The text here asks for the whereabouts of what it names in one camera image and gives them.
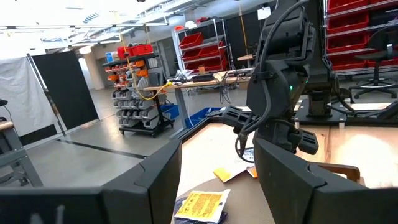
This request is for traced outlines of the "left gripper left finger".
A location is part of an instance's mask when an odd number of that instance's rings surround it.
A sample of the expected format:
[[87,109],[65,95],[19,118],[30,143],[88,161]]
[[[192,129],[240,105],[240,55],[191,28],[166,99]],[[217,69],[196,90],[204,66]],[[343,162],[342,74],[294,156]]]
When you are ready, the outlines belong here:
[[170,224],[181,165],[174,139],[102,186],[1,189],[0,224]]

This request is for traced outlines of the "white curtain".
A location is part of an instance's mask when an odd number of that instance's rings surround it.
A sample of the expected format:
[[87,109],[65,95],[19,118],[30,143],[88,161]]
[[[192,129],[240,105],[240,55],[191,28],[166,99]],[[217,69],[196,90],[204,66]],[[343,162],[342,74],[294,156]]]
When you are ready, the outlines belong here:
[[56,123],[43,89],[25,57],[0,59],[0,115],[11,118],[20,136]]

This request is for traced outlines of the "green yellow tea packet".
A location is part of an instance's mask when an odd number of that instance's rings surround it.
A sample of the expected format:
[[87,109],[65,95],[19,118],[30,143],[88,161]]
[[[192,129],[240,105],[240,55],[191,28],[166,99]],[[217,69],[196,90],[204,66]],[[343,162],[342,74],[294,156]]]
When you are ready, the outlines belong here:
[[246,166],[223,166],[216,168],[213,174],[223,183],[233,179],[240,173],[246,171]]

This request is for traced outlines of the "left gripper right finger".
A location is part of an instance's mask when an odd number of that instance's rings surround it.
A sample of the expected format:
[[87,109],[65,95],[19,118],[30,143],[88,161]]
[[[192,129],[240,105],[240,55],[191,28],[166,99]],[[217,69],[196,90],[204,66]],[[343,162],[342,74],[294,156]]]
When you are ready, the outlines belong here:
[[254,158],[276,224],[398,224],[398,188],[367,188],[263,139]]

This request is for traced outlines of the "black partition panel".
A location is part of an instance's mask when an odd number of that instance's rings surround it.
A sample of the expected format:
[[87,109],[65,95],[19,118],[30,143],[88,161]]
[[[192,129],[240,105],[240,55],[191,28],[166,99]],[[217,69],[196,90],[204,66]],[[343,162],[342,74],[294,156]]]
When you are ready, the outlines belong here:
[[42,77],[66,129],[98,119],[90,91],[74,52],[29,56]]

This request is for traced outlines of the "blue storage bin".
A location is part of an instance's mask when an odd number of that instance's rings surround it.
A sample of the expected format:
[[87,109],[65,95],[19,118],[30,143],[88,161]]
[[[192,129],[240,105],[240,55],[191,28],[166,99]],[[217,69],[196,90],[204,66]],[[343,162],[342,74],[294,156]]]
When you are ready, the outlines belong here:
[[185,119],[185,124],[187,128],[191,128],[198,124],[201,120],[205,119],[207,114],[220,110],[221,107],[207,107],[203,108],[200,111],[196,112],[195,114],[191,115],[189,118]]
[[180,113],[178,110],[178,105],[175,104],[165,104],[160,106],[163,116],[169,120],[176,119]]

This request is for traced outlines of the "wooden workbench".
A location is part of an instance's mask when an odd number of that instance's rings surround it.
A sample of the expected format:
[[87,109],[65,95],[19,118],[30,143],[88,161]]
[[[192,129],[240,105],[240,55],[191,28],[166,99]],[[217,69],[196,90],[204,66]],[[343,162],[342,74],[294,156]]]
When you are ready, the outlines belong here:
[[164,86],[153,86],[153,87],[147,87],[144,88],[144,91],[162,91],[162,90],[174,90],[175,93],[175,98],[177,100],[177,105],[178,105],[178,110],[180,113],[180,119],[181,119],[181,124],[182,128],[179,129],[177,133],[180,133],[182,131],[185,131],[189,128],[187,128],[187,125],[185,124],[185,119],[189,118],[189,112],[187,110],[187,106],[185,104],[184,100],[184,95],[182,90],[187,89],[187,88],[196,88],[196,87],[208,87],[208,86],[227,86],[230,84],[237,84],[237,83],[247,83],[249,81],[248,76],[239,76],[239,74],[248,74],[249,72],[253,71],[253,68],[245,68],[245,69],[239,69],[239,70],[228,70],[228,71],[222,71],[222,72],[217,72],[213,74],[213,79],[210,81],[205,81],[205,82],[185,82],[183,84],[165,84]]

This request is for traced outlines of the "rolling parts bin rack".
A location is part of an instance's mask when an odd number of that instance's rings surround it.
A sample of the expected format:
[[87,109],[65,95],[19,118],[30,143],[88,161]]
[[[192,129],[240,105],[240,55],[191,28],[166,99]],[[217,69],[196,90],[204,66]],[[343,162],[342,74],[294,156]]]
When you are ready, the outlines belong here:
[[162,64],[159,55],[152,53],[128,57],[102,64],[113,83],[111,99],[117,109],[119,131],[121,134],[132,132],[148,134],[153,138],[168,126],[174,126],[174,120],[163,116],[161,105],[170,104],[166,90],[144,91],[144,88],[164,86]]

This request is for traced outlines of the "plain yellow tea packet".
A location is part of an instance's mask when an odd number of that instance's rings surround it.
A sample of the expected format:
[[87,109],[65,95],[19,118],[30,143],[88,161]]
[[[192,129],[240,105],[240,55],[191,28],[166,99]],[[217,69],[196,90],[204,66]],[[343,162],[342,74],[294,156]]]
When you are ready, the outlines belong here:
[[216,223],[224,211],[230,191],[230,189],[221,192],[191,191],[174,218]]

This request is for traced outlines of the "black office chair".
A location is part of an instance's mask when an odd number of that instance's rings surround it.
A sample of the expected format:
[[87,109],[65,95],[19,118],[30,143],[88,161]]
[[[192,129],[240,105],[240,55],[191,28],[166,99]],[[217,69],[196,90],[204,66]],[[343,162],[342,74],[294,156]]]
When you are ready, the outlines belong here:
[[398,50],[394,49],[396,46],[398,46],[398,24],[384,27],[371,36],[368,47],[374,49],[375,52],[357,55],[356,58],[373,61],[374,75],[371,80],[362,85],[357,83],[356,86],[349,87],[349,91],[360,90],[353,98],[358,99],[361,95],[374,91],[388,93],[393,99],[398,97],[398,93],[392,91],[397,85],[383,81],[379,76],[381,63],[398,58]]

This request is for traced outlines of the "large red storage bin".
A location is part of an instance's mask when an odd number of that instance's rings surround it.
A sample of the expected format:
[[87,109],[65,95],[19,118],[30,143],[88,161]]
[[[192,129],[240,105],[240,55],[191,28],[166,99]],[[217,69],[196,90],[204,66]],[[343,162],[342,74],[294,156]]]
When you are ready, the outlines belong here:
[[154,52],[151,44],[139,44],[128,47],[127,51],[131,57],[152,54]]

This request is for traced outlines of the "dark blue tea packet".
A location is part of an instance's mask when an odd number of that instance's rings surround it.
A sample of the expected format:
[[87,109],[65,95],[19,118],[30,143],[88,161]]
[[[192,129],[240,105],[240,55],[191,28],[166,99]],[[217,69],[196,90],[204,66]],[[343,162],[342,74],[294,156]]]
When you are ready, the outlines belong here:
[[[174,206],[174,215],[178,212],[180,207],[183,205],[184,201],[186,201],[187,197],[183,197],[178,199],[175,202]],[[222,211],[220,219],[215,223],[215,222],[202,222],[198,220],[191,220],[191,219],[186,219],[186,218],[173,218],[172,224],[223,224],[226,219],[227,219],[228,213]]]

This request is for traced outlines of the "red bin wall shelving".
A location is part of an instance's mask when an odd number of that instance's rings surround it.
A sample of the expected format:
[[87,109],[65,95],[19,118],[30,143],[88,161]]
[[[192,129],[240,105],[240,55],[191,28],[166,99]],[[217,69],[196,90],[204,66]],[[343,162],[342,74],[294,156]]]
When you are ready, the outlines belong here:
[[358,57],[376,52],[373,34],[398,27],[398,0],[327,0],[325,20],[326,55],[337,75],[370,74],[375,62]]

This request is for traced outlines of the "wooden tea organizer box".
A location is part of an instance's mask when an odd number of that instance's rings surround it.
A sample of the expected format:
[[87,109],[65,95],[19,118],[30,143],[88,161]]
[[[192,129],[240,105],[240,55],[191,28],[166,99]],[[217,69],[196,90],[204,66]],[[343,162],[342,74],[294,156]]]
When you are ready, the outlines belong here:
[[355,166],[343,165],[343,164],[329,164],[329,163],[322,163],[322,162],[312,162],[323,169],[326,169],[332,173],[336,174],[344,174],[347,179],[360,183],[361,180],[361,173],[360,169]]

